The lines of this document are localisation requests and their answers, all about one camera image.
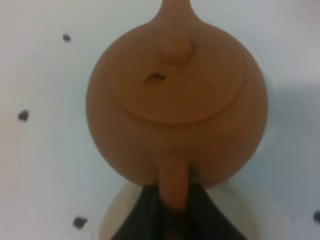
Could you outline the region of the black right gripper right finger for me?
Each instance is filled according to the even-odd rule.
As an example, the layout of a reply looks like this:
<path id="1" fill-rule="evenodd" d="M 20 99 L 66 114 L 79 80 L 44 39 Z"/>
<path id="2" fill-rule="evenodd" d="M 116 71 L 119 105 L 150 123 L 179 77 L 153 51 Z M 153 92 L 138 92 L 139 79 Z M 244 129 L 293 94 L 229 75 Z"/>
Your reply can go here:
<path id="1" fill-rule="evenodd" d="M 245 240 L 246 237 L 223 215 L 206 190 L 197 183 L 189 186 L 187 240 Z"/>

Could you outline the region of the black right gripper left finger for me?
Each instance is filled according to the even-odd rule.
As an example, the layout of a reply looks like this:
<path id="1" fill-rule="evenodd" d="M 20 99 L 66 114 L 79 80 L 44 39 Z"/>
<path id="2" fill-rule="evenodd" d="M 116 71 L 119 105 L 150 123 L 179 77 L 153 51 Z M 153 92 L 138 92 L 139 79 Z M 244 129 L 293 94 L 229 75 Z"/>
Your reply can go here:
<path id="1" fill-rule="evenodd" d="M 168 216 L 168 211 L 160 199 L 159 187 L 144 186 L 130 214 L 112 239 L 163 240 Z"/>

